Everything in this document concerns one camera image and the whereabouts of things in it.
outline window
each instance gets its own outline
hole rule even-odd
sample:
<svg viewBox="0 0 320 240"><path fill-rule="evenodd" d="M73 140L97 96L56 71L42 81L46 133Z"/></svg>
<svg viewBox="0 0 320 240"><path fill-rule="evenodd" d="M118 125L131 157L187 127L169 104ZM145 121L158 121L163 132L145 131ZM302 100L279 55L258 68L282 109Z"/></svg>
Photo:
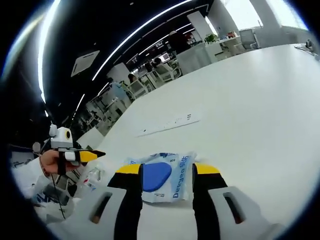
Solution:
<svg viewBox="0 0 320 240"><path fill-rule="evenodd" d="M212 25L212 23L210 22L209 18L207 16L204 17L206 23L209 25L209 28L211 29L211 31L218 36L218 33L216 31L216 29L214 28L214 26Z"/></svg>
<svg viewBox="0 0 320 240"><path fill-rule="evenodd" d="M221 0L239 30L262 27L262 21L250 0Z"/></svg>
<svg viewBox="0 0 320 240"><path fill-rule="evenodd" d="M284 0L267 0L267 2L280 25L308 30L304 21L288 2Z"/></svg>

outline potted plant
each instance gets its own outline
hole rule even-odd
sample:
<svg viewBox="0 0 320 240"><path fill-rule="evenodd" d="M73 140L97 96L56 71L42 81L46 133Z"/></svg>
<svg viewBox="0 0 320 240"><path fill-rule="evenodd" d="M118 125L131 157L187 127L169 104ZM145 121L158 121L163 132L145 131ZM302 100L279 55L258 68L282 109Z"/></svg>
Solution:
<svg viewBox="0 0 320 240"><path fill-rule="evenodd" d="M214 43L217 40L217 38L218 38L217 35L211 33L205 37L204 41L208 44L211 44L211 43Z"/></svg>

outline human hand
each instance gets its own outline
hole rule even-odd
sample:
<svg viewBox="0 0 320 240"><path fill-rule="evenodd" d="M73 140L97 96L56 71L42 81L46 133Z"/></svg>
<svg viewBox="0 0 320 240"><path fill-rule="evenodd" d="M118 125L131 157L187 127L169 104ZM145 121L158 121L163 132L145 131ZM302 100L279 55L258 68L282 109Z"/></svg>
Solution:
<svg viewBox="0 0 320 240"><path fill-rule="evenodd" d="M57 174L58 173L58 160L59 160L59 152L55 150L48 150L44 152L40 158L40 164L42 166L42 170L44 175L48 174ZM74 166L71 162L65 162L65 171L72 171L77 169L79 166Z"/></svg>

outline black ceiling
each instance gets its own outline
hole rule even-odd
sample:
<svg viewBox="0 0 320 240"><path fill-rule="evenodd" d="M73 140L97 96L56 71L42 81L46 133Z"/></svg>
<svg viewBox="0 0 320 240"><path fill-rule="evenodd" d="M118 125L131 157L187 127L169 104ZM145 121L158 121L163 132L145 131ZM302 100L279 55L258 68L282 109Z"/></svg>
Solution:
<svg viewBox="0 0 320 240"><path fill-rule="evenodd" d="M85 94L85 97L79 111L106 84L106 75L112 66L122 62L126 63L135 54L169 34L173 29L189 24L188 14L200 11L203 16L207 15L213 1L192 0L155 19L128 40L92 81L103 62L127 36L152 17L181 3L182 0L118 0L112 2L61 0L48 31L42 66L46 107L54 121L61 125L69 117L65 124L70 124L82 95ZM34 30L34 38L29 41L31 43L27 45L28 48L32 45L33 48L39 46L37 31L39 32L40 27ZM183 31L191 28L191 25L187 26ZM100 53L91 67L71 77L76 58L96 50L99 50ZM33 56L34 70L37 69L36 59ZM29 65L31 64L30 58L24 57L24 60L29 61ZM25 74L33 86L37 86L35 84L38 81L36 72Z"/></svg>

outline white sleeve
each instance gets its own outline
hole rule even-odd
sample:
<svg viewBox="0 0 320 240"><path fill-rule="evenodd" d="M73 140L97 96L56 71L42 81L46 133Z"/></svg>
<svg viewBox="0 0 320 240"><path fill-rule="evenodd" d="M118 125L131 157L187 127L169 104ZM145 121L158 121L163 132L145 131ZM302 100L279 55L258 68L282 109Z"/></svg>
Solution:
<svg viewBox="0 0 320 240"><path fill-rule="evenodd" d="M51 182L44 175L38 157L27 165L13 168L12 174L15 183L26 199L30 199L35 194L38 194Z"/></svg>

